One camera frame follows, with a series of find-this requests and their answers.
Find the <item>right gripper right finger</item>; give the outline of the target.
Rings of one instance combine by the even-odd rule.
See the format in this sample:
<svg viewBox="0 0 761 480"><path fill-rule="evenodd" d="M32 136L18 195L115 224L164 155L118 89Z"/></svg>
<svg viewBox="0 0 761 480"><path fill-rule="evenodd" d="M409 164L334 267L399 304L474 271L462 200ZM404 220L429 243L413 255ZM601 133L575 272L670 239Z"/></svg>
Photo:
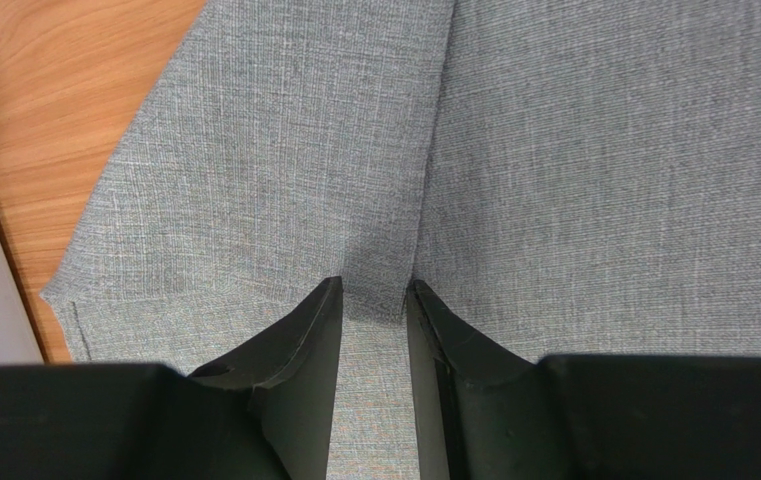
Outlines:
<svg viewBox="0 0 761 480"><path fill-rule="evenodd" d="M422 478L552 478L553 419L535 365L422 280L407 289L406 323Z"/></svg>

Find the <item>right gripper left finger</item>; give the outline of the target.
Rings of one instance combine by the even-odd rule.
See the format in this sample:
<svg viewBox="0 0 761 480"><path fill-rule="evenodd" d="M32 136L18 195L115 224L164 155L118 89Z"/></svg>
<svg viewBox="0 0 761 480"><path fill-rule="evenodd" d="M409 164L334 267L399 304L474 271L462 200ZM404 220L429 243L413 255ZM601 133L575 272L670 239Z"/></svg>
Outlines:
<svg viewBox="0 0 761 480"><path fill-rule="evenodd" d="M327 475L342 325L342 280L329 277L286 316L190 375L238 395L255 443L283 479Z"/></svg>

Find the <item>grey cloth napkin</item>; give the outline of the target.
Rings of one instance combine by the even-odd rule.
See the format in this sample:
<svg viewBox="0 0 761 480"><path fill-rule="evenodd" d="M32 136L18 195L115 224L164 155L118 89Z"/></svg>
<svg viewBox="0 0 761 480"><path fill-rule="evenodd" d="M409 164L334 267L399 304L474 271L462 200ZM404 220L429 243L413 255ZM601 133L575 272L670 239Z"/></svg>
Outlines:
<svg viewBox="0 0 761 480"><path fill-rule="evenodd" d="M530 360L761 356L761 1L208 2L42 298L189 373L330 276L330 479L420 475L413 279Z"/></svg>

